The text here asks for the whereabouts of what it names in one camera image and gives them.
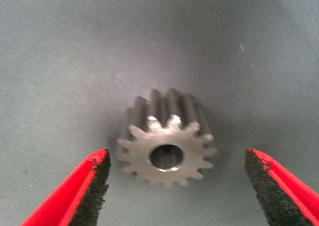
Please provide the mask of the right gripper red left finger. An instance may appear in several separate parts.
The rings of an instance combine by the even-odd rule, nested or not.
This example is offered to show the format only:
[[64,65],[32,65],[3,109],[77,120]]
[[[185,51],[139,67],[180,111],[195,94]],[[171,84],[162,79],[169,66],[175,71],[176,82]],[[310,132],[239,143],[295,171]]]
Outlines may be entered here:
[[22,223],[23,226],[95,226],[109,185],[108,150],[86,157]]

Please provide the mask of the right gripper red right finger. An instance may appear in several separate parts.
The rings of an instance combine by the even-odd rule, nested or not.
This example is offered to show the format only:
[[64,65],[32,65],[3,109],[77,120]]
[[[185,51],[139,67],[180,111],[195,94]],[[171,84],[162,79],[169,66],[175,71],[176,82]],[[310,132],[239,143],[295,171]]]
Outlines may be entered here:
[[244,167],[269,225],[319,224],[319,194],[273,157],[247,148]]

